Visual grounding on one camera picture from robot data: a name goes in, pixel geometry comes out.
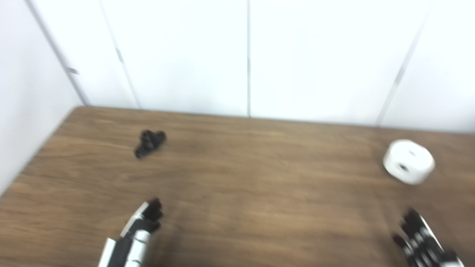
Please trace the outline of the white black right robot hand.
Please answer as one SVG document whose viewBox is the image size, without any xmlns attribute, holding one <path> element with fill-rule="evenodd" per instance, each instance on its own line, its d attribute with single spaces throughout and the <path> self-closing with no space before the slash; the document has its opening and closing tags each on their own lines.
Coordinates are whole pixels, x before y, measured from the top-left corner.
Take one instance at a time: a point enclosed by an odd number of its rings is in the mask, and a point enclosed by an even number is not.
<svg viewBox="0 0 475 267">
<path fill-rule="evenodd" d="M 393 242 L 401 249 L 409 267 L 463 267 L 453 250 L 445 250 L 426 220 L 409 208 L 402 216 L 400 227 L 406 237 L 394 233 Z"/>
</svg>

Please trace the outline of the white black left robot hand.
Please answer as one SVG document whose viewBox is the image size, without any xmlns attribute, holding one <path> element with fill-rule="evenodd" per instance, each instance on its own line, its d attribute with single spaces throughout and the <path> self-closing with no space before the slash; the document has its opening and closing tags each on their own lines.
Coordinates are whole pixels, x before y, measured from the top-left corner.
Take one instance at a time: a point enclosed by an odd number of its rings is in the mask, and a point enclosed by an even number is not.
<svg viewBox="0 0 475 267">
<path fill-rule="evenodd" d="M 154 197 L 144 202 L 129 218 L 119 238 L 107 238 L 99 267 L 141 267 L 153 233 L 159 230 L 162 204 Z"/>
</svg>

